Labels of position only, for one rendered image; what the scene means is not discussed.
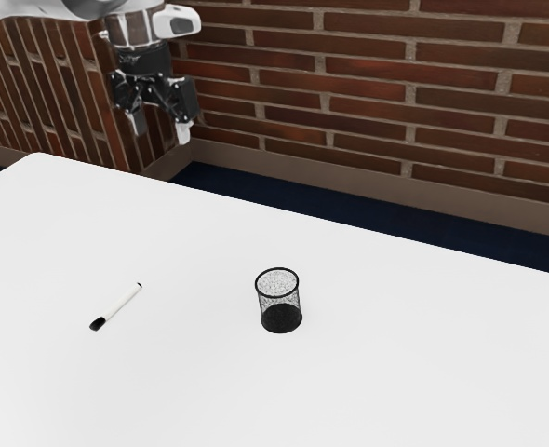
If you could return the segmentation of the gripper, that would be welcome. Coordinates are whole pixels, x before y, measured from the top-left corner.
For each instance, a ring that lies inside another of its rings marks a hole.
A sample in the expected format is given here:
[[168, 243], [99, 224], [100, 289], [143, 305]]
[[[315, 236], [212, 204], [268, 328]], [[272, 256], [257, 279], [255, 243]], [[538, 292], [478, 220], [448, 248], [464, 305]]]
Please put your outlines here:
[[118, 68], [109, 73], [114, 106], [126, 114], [136, 136], [147, 132], [139, 80], [154, 83], [159, 107], [174, 122], [179, 144], [191, 140], [191, 128], [199, 115], [194, 80], [190, 76], [170, 78], [171, 54], [168, 43], [117, 50]]

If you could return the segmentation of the white marker pen black cap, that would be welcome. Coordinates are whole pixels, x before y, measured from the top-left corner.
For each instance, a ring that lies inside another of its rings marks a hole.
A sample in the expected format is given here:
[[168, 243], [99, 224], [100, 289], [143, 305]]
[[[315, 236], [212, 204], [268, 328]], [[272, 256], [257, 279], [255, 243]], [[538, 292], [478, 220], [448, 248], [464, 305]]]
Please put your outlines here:
[[112, 319], [117, 312], [119, 312], [125, 305], [127, 305], [133, 297], [135, 297], [141, 290], [143, 286], [141, 283], [137, 282], [129, 288], [115, 303], [106, 309], [102, 314], [90, 322], [89, 328], [97, 332], [101, 327], [103, 327], [110, 319]]

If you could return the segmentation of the black mesh pen holder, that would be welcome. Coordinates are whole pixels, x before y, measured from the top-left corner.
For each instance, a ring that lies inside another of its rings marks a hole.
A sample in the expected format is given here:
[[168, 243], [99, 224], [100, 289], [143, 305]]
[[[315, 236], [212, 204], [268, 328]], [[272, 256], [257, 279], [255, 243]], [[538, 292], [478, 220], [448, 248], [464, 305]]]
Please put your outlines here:
[[295, 331], [302, 322], [300, 279], [291, 269], [272, 267], [260, 272], [254, 282], [261, 325], [271, 333]]

